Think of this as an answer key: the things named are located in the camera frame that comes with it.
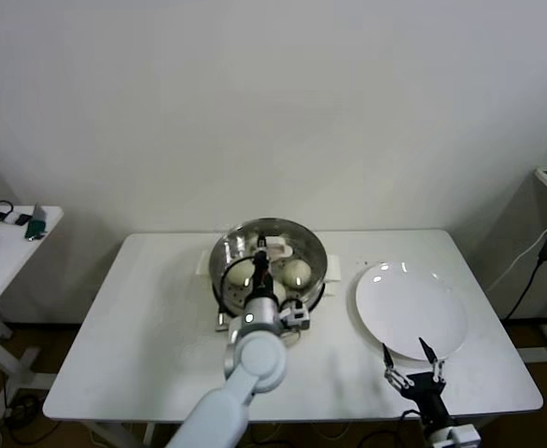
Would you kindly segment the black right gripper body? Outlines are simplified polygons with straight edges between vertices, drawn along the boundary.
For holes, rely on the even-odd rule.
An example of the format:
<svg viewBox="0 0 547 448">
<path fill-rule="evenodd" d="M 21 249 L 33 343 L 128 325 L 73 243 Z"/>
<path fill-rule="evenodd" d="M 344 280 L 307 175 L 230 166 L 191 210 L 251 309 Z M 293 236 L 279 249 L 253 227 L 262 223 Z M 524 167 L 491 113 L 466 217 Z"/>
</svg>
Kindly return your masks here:
<svg viewBox="0 0 547 448">
<path fill-rule="evenodd" d="M 453 417 L 448 413 L 442 400 L 445 383 L 435 381 L 431 372 L 407 376 L 409 383 L 401 389 L 401 395 L 413 401 L 424 425 L 452 425 Z"/>
</svg>

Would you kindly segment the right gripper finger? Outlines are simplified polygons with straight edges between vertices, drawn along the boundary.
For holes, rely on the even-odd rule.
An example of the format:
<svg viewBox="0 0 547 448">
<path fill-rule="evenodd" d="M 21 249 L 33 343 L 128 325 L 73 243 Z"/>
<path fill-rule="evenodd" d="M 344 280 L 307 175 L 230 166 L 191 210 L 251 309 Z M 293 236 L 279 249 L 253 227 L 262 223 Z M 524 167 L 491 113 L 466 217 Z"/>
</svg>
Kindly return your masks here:
<svg viewBox="0 0 547 448">
<path fill-rule="evenodd" d="M 394 388 L 411 388 L 414 386 L 414 381 L 399 373 L 394 364 L 393 357 L 389 349 L 383 344 L 384 363 L 385 363 L 385 378 Z"/>
<path fill-rule="evenodd" d="M 433 348 L 429 344 L 427 344 L 423 338 L 419 338 L 419 342 L 422 346 L 425 356 L 427 357 L 428 363 L 431 366 L 431 370 L 426 371 L 425 375 L 429 377 L 433 383 L 444 384 L 444 360 L 438 358 Z"/>
</svg>

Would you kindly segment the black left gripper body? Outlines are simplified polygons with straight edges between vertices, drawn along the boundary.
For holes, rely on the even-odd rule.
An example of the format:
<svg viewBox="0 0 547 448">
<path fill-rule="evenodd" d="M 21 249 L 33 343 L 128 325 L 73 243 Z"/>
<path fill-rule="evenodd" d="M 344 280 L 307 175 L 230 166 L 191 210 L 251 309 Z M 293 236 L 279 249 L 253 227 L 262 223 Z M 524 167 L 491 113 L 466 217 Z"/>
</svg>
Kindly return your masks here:
<svg viewBox="0 0 547 448">
<path fill-rule="evenodd" d="M 253 257 L 254 272 L 252 275 L 252 290 L 250 299 L 274 297 L 274 280 L 270 274 L 270 261 L 266 254 L 256 254 Z"/>
</svg>

